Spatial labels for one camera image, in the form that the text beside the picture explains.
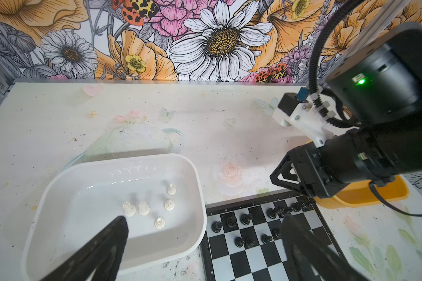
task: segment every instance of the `chessboard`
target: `chessboard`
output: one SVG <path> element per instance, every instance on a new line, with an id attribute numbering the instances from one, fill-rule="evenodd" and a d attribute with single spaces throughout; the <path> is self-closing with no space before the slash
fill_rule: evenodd
<path id="1" fill-rule="evenodd" d="M 317 205 L 293 191 L 220 202 L 206 211 L 201 247 L 207 281 L 296 281 L 278 233 L 284 211 L 345 260 Z M 323 280 L 314 269 L 312 275 L 310 281 Z"/>

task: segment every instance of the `pink heart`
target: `pink heart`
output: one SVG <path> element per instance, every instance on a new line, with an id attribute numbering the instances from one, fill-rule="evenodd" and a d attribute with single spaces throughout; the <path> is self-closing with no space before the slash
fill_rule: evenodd
<path id="1" fill-rule="evenodd" d="M 83 92 L 90 97 L 95 97 L 99 93 L 103 92 L 103 90 L 104 90 L 104 87 L 102 85 L 83 87 Z"/>

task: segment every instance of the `daisy center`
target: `daisy center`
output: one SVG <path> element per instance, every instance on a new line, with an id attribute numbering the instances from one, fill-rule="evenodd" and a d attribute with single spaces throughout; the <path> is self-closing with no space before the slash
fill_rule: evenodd
<path id="1" fill-rule="evenodd" d="M 208 51 L 215 55 L 224 55 L 236 47 L 237 31 L 234 29 L 225 29 L 215 32 L 208 40 Z"/>
<path id="2" fill-rule="evenodd" d="M 81 60 L 81 55 L 79 54 L 79 52 L 72 48 L 65 48 L 64 50 L 62 50 L 62 54 L 66 59 L 70 60 L 71 62 L 78 62 Z"/>
<path id="3" fill-rule="evenodd" d="M 306 9 L 306 0 L 299 0 L 295 9 L 296 14 L 301 14 Z"/>
<path id="4" fill-rule="evenodd" d="M 135 58 L 131 59 L 129 61 L 129 64 L 132 67 L 134 67 L 135 69 L 141 69 L 141 68 L 144 68 L 145 67 L 145 65 L 142 65 L 141 60 L 138 60 L 138 59 L 135 59 Z"/>

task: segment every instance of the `white chess piece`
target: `white chess piece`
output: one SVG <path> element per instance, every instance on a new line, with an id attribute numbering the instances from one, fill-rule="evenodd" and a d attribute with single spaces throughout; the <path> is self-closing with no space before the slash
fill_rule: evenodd
<path id="1" fill-rule="evenodd" d="M 130 202 L 125 202 L 122 208 L 124 209 L 124 214 L 127 217 L 132 217 L 136 214 L 136 207 L 134 205 L 131 205 Z"/>
<path id="2" fill-rule="evenodd" d="M 166 222 L 164 221 L 164 219 L 162 217 L 158 217 L 155 221 L 155 227 L 158 228 L 158 229 L 163 228 L 165 224 L 166 224 Z"/>
<path id="3" fill-rule="evenodd" d="M 169 187 L 167 188 L 167 193 L 169 195 L 174 195 L 177 192 L 177 189 L 175 188 L 175 184 L 171 183 L 169 184 Z"/>
<path id="4" fill-rule="evenodd" d="M 168 211 L 172 211 L 175 207 L 175 202 L 172 199 L 167 199 L 164 203 L 164 208 Z"/>
<path id="5" fill-rule="evenodd" d="M 150 206 L 147 204 L 147 202 L 142 201 L 139 203 L 139 212 L 141 215 L 146 216 L 150 212 Z"/>

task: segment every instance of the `painted table surface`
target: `painted table surface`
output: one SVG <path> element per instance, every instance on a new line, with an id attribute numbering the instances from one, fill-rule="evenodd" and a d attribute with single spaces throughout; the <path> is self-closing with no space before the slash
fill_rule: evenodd
<path id="1" fill-rule="evenodd" d="M 280 189 L 270 183 L 271 171 L 307 138 L 267 113 L 272 98 L 298 88 L 17 83 L 0 106 L 0 280 L 21 279 L 23 246 L 42 193 L 79 162 L 180 153 L 197 166 L 206 204 Z M 422 213 L 414 188 L 398 204 Z M 351 266 L 372 280 L 422 280 L 422 218 L 399 217 L 382 205 L 320 209 Z M 118 277 L 204 279 L 198 248 Z"/>

